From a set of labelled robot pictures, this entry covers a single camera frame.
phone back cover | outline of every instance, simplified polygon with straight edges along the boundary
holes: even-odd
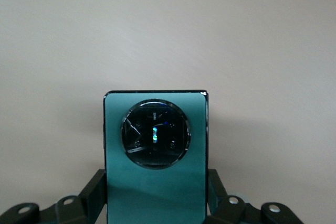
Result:
[[[141,167],[126,156],[122,145],[124,117],[147,99],[174,103],[189,121],[188,151],[168,168]],[[104,125],[108,224],[201,224],[207,195],[206,91],[111,91],[104,99]]]

circular camera module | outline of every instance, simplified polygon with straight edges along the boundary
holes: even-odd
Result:
[[[188,150],[190,131],[183,111],[164,100],[134,105],[121,128],[127,157],[151,169],[163,169],[179,161]]]

gray wall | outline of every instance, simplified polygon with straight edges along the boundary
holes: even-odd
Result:
[[[226,188],[335,222],[335,0],[0,0],[0,17],[0,212],[103,168],[107,91],[206,89]]]

teal smartphone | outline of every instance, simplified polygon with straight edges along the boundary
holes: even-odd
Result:
[[[104,97],[108,224],[201,224],[206,217],[205,90]]]

screw hole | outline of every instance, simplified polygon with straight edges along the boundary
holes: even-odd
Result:
[[[238,204],[239,200],[236,197],[230,197],[229,202],[233,205]]]
[[[68,198],[68,199],[66,199],[66,200],[63,201],[63,205],[71,204],[73,201],[74,201],[73,198]]]
[[[280,208],[276,205],[269,205],[268,208],[271,212],[280,212]]]
[[[30,207],[22,207],[19,209],[18,213],[21,215],[21,214],[24,214],[25,212],[28,212],[30,210]]]

